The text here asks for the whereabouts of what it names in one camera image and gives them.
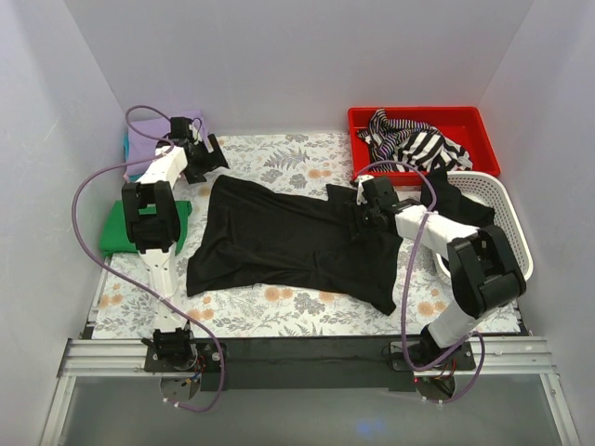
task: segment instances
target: white laundry basket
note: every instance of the white laundry basket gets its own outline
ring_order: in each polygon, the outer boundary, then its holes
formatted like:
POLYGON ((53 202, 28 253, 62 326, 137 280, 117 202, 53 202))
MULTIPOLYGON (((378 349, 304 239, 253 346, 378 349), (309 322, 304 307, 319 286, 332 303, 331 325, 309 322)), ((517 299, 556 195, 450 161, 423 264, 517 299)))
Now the white laundry basket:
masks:
MULTIPOLYGON (((483 172, 449 172, 448 182, 457 186, 463 195, 473 201, 494 208, 496 211, 494 223, 506 233, 522 275, 528 281, 533 274, 533 259, 504 185, 483 172)), ((440 280, 450 283, 450 271, 446 269, 440 255, 434 255, 434 263, 440 280)))

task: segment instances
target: gray floor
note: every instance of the gray floor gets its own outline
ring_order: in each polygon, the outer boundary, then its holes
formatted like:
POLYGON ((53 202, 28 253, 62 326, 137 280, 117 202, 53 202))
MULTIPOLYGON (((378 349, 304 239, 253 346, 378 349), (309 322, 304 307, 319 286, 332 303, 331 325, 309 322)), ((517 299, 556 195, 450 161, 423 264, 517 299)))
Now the gray floor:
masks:
POLYGON ((482 376, 442 409, 383 389, 235 390, 207 414, 163 404, 158 378, 78 378, 64 437, 65 446, 560 444, 538 375, 482 376))

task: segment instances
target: black cloth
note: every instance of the black cloth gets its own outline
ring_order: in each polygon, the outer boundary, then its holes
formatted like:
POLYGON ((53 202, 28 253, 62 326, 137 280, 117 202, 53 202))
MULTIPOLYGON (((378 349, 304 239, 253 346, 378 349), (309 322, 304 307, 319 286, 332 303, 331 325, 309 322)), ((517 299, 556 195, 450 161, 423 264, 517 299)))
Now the black cloth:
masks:
POLYGON ((278 284, 345 293, 391 314, 403 239, 378 231, 352 240, 344 203, 355 200, 355 190, 327 191, 324 201, 219 177, 203 242, 188 262, 188 295, 278 284))
MULTIPOLYGON (((436 191, 437 202, 434 210, 438 214, 458 223, 479 228, 494 224, 494 208, 465 197, 457 186, 448 183, 446 169, 429 172, 426 178, 436 191)), ((430 190, 425 182, 421 187, 420 201, 424 206, 431 203, 430 190)))

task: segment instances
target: white wall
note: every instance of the white wall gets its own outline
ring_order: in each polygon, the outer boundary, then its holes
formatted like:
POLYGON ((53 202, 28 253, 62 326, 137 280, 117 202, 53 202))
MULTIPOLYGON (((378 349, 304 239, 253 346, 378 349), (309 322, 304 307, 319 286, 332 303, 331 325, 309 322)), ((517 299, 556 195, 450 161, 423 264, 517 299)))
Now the white wall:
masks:
POLYGON ((520 299, 548 337, 583 444, 595 444, 595 2, 536 1, 480 110, 535 274, 520 299))
POLYGON ((123 109, 198 105, 220 134, 342 129, 357 105, 475 105, 532 3, 65 1, 123 109))
MULTIPOLYGON (((70 202, 121 158, 122 121, 61 1, 0 2, 0 444, 37 444, 66 340, 84 326, 99 269, 76 244, 70 202)), ((92 246, 119 183, 84 197, 92 246)))

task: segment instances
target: green cloth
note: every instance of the green cloth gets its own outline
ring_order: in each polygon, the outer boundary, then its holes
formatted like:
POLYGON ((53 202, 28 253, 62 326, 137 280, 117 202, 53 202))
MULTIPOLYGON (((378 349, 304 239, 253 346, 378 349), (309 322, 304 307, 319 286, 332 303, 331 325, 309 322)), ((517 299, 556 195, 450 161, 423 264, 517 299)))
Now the green cloth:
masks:
MULTIPOLYGON (((190 202, 179 201, 176 202, 178 209, 180 234, 178 245, 176 246, 176 254, 182 250, 184 242, 186 242, 186 235, 188 234, 188 216, 192 213, 192 204, 190 202)), ((154 214, 154 207, 147 207, 140 209, 143 215, 154 214)), ((136 253, 137 248, 128 240, 126 235, 126 223, 124 221, 124 207, 122 200, 118 200, 113 204, 112 210, 108 215, 108 219, 103 227, 101 238, 99 239, 99 249, 104 256, 110 256, 115 253, 136 253)))

